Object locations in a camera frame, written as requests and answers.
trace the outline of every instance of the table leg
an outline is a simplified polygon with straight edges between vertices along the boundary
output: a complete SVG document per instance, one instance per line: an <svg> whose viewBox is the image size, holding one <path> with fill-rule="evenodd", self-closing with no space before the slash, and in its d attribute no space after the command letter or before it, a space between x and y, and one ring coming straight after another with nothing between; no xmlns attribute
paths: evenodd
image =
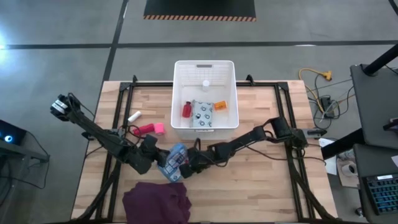
<svg viewBox="0 0 398 224"><path fill-rule="evenodd" d="M322 147L321 151L323 159L329 159L339 153L347 151L348 149L352 149L354 144L365 144L362 128L342 137L332 144Z"/></svg>

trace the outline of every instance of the yellow cable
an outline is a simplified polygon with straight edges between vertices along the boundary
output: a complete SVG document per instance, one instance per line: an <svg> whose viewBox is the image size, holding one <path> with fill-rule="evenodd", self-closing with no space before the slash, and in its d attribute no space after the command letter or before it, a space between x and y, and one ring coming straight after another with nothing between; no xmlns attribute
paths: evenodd
<svg viewBox="0 0 398 224"><path fill-rule="evenodd" d="M328 72L318 72L318 71L316 71L316 70L314 70L314 69L311 69L311 68L302 68L302 69L300 69L300 70L298 71L298 78L299 78L300 80L303 80L303 78L302 78L302 76L301 76L301 73L302 73L303 71L310 71L310 72L313 72L313 73L316 73L316 74L319 74L319 75L323 76L323 77L324 77L326 80L328 80L328 81L331 80L331 71L328 71ZM318 97L316 96L316 94L315 94L315 93L311 90L311 88L308 87L307 85L305 85L305 87L310 91L310 93L312 93L313 97L315 98L315 101L317 102L317 105L318 105L318 107L319 107L319 110L320 110L322 113L324 113L324 110L323 110L323 108L322 108L322 106L321 106L321 103L319 102L319 99L318 99Z"/></svg>

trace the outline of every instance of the gray floor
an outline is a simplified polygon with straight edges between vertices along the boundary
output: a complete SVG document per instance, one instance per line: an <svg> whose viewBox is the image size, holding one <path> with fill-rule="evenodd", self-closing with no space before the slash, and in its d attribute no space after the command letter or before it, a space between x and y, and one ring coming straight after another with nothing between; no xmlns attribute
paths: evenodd
<svg viewBox="0 0 398 224"><path fill-rule="evenodd" d="M2 1L0 45L111 43L121 3ZM129 3L120 43L398 39L398 16L387 0L257 0L254 23L145 21L144 6L145 0ZM118 49L109 79L130 80L137 75L139 80L171 80L177 60L232 60L238 80L247 74L258 80L294 80L303 67L332 70L331 82L319 79L318 86L324 86L348 79L350 65L370 63L390 47ZM0 50L0 119L34 133L52 161L46 188L30 188L31 196L21 199L23 212L16 208L18 223L70 218L87 141L80 128L57 120L49 107L58 94L71 91L95 110L108 55L109 49ZM390 65L398 66L398 60ZM304 75L310 87L314 78L311 73ZM343 99L351 86L346 82L320 94ZM351 98L349 111L333 122L327 136L340 138L359 127ZM41 185L42 174L30 180ZM359 206L357 191L342 188L336 177L330 182L339 217L361 221L353 213Z"/></svg>

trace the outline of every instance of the orange box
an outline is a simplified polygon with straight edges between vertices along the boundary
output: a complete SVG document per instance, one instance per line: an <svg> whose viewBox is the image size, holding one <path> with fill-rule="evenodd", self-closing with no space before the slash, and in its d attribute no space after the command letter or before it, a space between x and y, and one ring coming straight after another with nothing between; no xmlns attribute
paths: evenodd
<svg viewBox="0 0 398 224"><path fill-rule="evenodd" d="M226 108L227 108L227 106L226 106L226 102L225 101L217 102L217 103L214 104L214 109L215 110L224 110Z"/></svg>

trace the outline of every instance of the keyboard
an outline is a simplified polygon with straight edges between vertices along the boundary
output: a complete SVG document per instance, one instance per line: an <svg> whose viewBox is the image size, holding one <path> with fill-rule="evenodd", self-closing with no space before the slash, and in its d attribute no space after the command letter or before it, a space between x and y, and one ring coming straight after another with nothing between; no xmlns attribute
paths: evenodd
<svg viewBox="0 0 398 224"><path fill-rule="evenodd" d="M363 177L376 215L398 213L398 174Z"/></svg>

